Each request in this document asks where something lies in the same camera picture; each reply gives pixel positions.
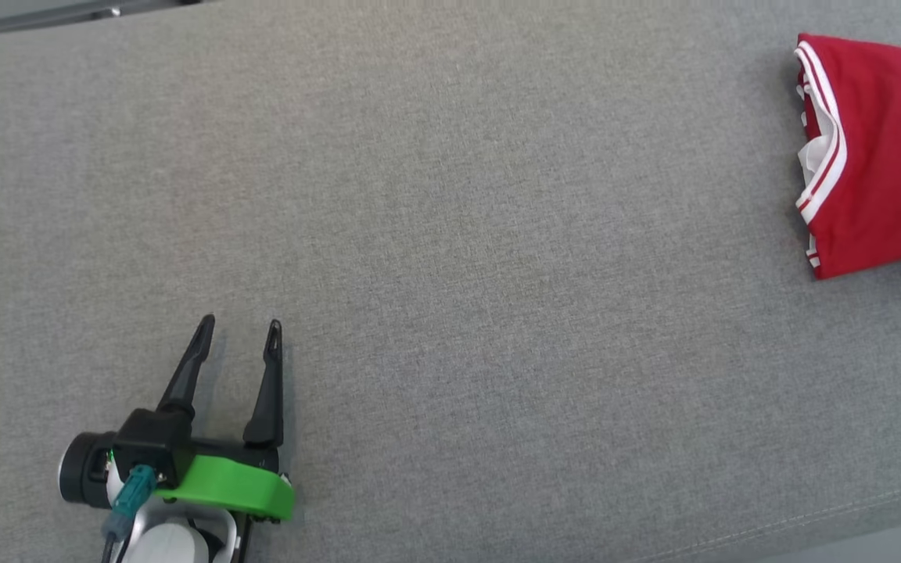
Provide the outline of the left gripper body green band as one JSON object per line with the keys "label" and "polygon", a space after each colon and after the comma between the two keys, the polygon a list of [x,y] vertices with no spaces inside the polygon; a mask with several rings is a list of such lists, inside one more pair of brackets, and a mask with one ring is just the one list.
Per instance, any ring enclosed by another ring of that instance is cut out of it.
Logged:
{"label": "left gripper body green band", "polygon": [[291,519],[296,492],[282,473],[276,446],[204,438],[194,439],[193,446],[196,456],[179,487],[158,487],[155,496],[222,508],[256,520]]}

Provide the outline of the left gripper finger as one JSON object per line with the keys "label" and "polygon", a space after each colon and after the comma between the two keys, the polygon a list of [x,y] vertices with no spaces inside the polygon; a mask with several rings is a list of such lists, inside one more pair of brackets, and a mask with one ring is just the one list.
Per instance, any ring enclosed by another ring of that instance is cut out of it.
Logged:
{"label": "left gripper finger", "polygon": [[260,392],[242,435],[244,445],[254,450],[276,449],[285,442],[285,350],[277,318],[269,325],[262,360]]}
{"label": "left gripper finger", "polygon": [[216,318],[214,314],[205,314],[196,331],[193,332],[186,350],[173,371],[171,380],[157,405],[157,412],[166,414],[185,414],[192,420],[196,416],[193,406],[200,368],[210,355]]}

